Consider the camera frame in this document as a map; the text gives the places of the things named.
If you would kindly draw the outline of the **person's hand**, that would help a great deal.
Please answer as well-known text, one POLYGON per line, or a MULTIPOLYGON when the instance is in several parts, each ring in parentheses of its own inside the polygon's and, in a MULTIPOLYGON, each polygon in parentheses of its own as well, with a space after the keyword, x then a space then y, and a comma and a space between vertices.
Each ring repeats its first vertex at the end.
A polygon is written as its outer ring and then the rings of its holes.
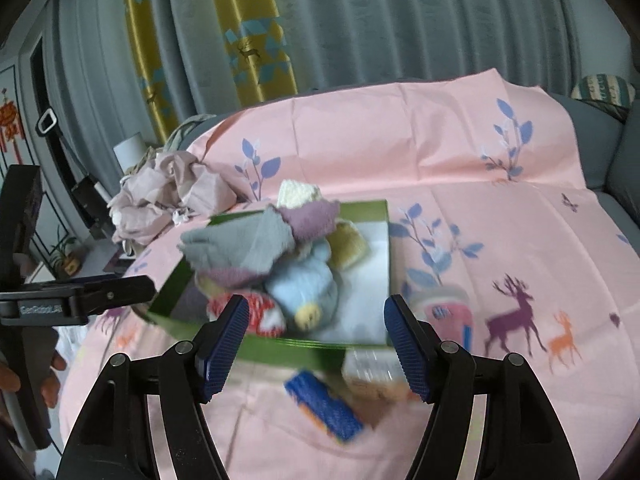
MULTIPOLYGON (((36 264, 26 254, 13 254, 10 271, 16 272, 18 284, 23 283, 32 272, 35 271, 36 264)), ((55 408, 60 397, 61 381, 58 372, 65 372, 67 362, 56 351, 52 351, 50 364, 47 366, 38 365, 34 370, 30 370, 28 378, 30 386, 39 391, 39 395, 47 408, 55 408)), ((1 364, 1 391, 8 393, 18 393, 21 389, 21 377, 11 370, 6 364, 1 364)))

